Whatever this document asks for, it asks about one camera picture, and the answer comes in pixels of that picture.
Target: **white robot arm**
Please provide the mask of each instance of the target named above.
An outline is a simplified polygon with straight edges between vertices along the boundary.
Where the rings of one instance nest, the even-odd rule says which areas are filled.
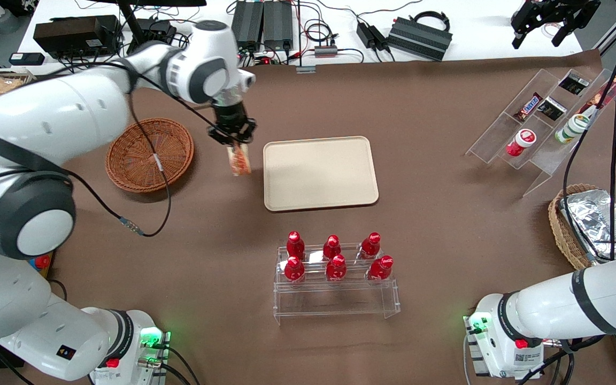
[[[201,21],[190,41],[185,51],[145,44],[113,61],[117,66],[0,96],[0,344],[46,374],[73,381],[91,373],[96,385],[151,382],[157,361],[149,358],[158,351],[146,345],[164,338],[151,317],[138,310],[76,309],[51,294],[26,260],[70,236],[75,205],[61,165],[122,133],[129,119],[125,94],[135,88],[212,102],[217,121],[209,134],[224,144],[250,141],[255,122],[242,95],[255,76],[237,69],[232,31]]]

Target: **aluminum foil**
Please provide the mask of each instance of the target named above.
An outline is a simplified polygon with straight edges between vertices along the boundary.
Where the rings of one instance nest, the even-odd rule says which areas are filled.
[[[567,195],[574,222],[574,234],[584,250],[599,261],[610,260],[610,195],[605,190],[590,190]],[[560,211],[567,213],[560,200]],[[616,205],[614,205],[614,257],[616,258]]]

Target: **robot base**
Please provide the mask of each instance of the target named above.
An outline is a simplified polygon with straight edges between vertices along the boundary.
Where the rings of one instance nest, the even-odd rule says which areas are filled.
[[[134,322],[132,344],[115,368],[96,368],[90,373],[95,385],[164,385],[165,373],[159,368],[137,366],[140,358],[156,358],[167,362],[168,351],[146,348],[144,343],[170,344],[170,334],[156,327],[151,317],[141,310],[128,310]]]
[[[516,348],[515,341],[505,334],[498,321],[498,302],[501,298],[503,298],[501,294],[487,295],[479,301],[474,314],[465,317],[470,351],[473,353],[472,361],[477,375],[486,375],[486,368],[488,368],[491,377],[514,377],[515,380],[521,380],[529,369],[543,361],[543,344],[535,348]],[[470,335],[470,330],[477,327],[484,331]],[[479,348],[481,358],[475,357],[479,355],[474,354],[475,344]],[[481,365],[481,360],[486,364],[486,368]],[[539,373],[535,374],[532,379],[535,380],[538,377],[540,377]]]

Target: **acrylic display shelf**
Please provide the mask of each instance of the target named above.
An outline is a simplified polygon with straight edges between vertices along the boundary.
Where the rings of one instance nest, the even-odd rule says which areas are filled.
[[[590,85],[579,95],[575,95],[559,86],[560,81],[564,78],[558,78],[552,73],[541,69],[516,95],[505,110],[500,113],[491,127],[472,144],[465,155],[472,153],[487,164],[496,158],[500,158],[515,169],[520,169],[527,163],[532,163],[540,168],[540,175],[529,186],[523,196],[526,196],[549,180],[579,141],[579,138],[576,138],[570,143],[561,144],[555,139],[555,132],[561,129],[569,118],[579,113],[579,110],[587,105],[587,102],[596,95],[601,86],[607,83],[612,74],[610,70],[604,69],[597,78],[591,80],[588,76],[584,76],[572,69],[565,78],[570,73],[574,73],[574,75],[589,81]],[[535,108],[524,122],[520,122],[520,120],[514,117],[514,114],[531,100],[534,93],[538,93],[543,98],[553,98],[567,108],[567,112],[557,120],[552,120],[542,112],[538,112]],[[595,121],[592,121],[589,129],[594,124]],[[509,156],[505,151],[505,147],[515,138],[518,131],[524,128],[532,130],[537,136],[537,141],[531,147],[525,149],[520,156]]]
[[[357,260],[359,243],[342,244],[346,275],[339,282],[328,282],[327,263],[322,261],[322,244],[306,246],[305,281],[292,283],[284,277],[289,255],[286,247],[277,249],[274,273],[274,317],[330,316],[339,314],[383,314],[384,318],[401,311],[394,273],[386,280],[369,281],[365,275],[372,260]]]

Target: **wicker basket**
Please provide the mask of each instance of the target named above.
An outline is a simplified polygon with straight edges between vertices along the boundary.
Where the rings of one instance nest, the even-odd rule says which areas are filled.
[[[572,184],[567,186],[567,194],[583,193],[584,191],[595,190],[597,187],[589,184]],[[550,221],[550,228],[555,236],[555,244],[558,249],[562,251],[567,260],[575,269],[579,270],[585,267],[591,266],[588,258],[586,258],[586,252],[579,245],[572,229],[569,227],[567,220],[560,214],[558,208],[558,202],[563,197],[563,191],[560,190],[555,199],[548,205],[548,220]]]
[[[183,125],[174,120],[140,120],[156,148],[168,183],[178,180],[194,158],[194,142]],[[116,186],[133,193],[161,190],[166,184],[151,153],[151,147],[137,124],[112,142],[106,154],[106,172]]]

